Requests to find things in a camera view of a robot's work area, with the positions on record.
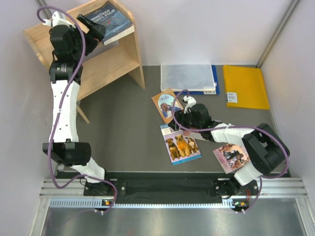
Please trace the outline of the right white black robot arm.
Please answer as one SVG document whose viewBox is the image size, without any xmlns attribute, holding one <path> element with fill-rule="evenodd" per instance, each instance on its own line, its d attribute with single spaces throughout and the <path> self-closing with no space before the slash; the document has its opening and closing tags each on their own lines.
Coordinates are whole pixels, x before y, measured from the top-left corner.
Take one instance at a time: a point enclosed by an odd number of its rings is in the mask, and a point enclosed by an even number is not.
<svg viewBox="0 0 315 236">
<path fill-rule="evenodd" d="M 173 119 L 169 126 L 182 129 L 196 139 L 214 143 L 233 144 L 245 148 L 250 160 L 237 170 L 229 183 L 237 195 L 258 177 L 270 178 L 270 173 L 281 163 L 288 163 L 290 152 L 274 130 L 267 124 L 235 126 L 214 120 L 203 104 L 187 105 L 183 110 L 171 108 Z"/>
</svg>

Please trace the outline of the Why Do Dogs Bark book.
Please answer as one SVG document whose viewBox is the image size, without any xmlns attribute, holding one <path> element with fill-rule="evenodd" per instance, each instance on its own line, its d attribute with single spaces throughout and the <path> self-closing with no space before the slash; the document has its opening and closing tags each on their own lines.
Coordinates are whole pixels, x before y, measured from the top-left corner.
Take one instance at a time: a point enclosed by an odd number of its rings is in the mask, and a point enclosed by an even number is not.
<svg viewBox="0 0 315 236">
<path fill-rule="evenodd" d="M 202 156 L 195 139 L 184 136 L 182 130 L 175 131 L 167 124 L 161 125 L 160 129 L 172 165 L 182 164 Z"/>
</svg>

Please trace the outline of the red grey castle book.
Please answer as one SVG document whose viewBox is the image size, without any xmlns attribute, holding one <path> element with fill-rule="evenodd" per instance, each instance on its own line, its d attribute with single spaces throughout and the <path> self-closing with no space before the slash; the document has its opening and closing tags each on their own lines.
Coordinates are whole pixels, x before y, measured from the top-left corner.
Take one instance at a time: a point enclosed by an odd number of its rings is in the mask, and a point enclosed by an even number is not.
<svg viewBox="0 0 315 236">
<path fill-rule="evenodd" d="M 190 136 L 191 133 L 192 133 L 192 131 L 190 131 L 190 130 L 184 130 L 184 131 L 183 131 L 183 135 L 184 135 L 184 136 Z"/>
</svg>

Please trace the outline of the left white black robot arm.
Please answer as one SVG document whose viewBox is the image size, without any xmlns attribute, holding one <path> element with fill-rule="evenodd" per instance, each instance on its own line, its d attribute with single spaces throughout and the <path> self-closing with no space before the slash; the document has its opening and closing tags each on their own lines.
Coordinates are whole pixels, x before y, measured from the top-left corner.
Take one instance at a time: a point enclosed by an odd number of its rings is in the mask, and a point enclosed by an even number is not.
<svg viewBox="0 0 315 236">
<path fill-rule="evenodd" d="M 112 184 L 105 179 L 105 170 L 92 158 L 89 143 L 79 141 L 76 126 L 77 96 L 83 71 L 82 61 L 102 40 L 102 33 L 90 25 L 84 33 L 77 23 L 72 24 L 57 11 L 52 19 L 44 20 L 50 26 L 53 60 L 49 68 L 53 91 L 53 126 L 49 141 L 42 145 L 48 163 L 55 161 L 80 173 L 95 190 L 106 195 Z"/>
</svg>

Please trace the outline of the blue Nineteen Eighty-Four book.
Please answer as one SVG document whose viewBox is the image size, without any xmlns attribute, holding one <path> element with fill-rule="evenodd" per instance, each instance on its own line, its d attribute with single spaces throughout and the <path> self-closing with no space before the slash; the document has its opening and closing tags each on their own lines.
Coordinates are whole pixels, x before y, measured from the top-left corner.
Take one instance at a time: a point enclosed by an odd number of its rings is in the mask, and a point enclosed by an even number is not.
<svg viewBox="0 0 315 236">
<path fill-rule="evenodd" d="M 122 11 L 110 1 L 85 15 L 92 22 L 106 27 L 102 40 L 104 45 L 113 43 L 135 32 L 135 26 Z"/>
</svg>

